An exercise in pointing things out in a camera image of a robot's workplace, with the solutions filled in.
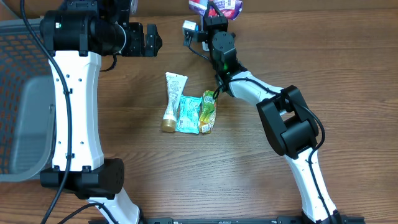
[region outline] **light blue wrapper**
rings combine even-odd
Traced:
[[[199,134],[198,122],[201,98],[181,95],[180,117],[177,120],[176,131]]]

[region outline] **plastic crate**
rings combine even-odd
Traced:
[[[39,35],[41,19],[29,22]],[[0,22],[0,182],[38,178],[55,140],[48,59],[22,20]]]

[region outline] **wooden table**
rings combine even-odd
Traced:
[[[156,23],[157,58],[118,58],[101,73],[98,118],[106,157],[122,158],[124,188],[147,217],[272,218],[299,215],[301,198],[257,111],[227,94],[208,135],[167,134],[165,72],[189,77],[185,95],[216,88],[208,62],[183,47],[197,16]],[[398,223],[398,9],[243,14],[230,22],[238,57],[267,83],[299,87],[326,127],[320,164],[338,210],[367,223]],[[111,58],[103,59],[103,68]],[[38,223],[55,192],[39,181],[0,184],[0,222]],[[49,223],[84,205],[63,194]],[[70,223],[101,217],[94,208]]]

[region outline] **gold cap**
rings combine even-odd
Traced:
[[[177,127],[177,122],[172,119],[164,119],[162,120],[162,131],[165,132],[175,132],[175,128]]]

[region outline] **white tube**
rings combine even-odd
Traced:
[[[174,132],[177,126],[177,109],[180,104],[182,90],[188,77],[166,72],[167,95],[169,103],[162,120],[162,130],[165,132]]]

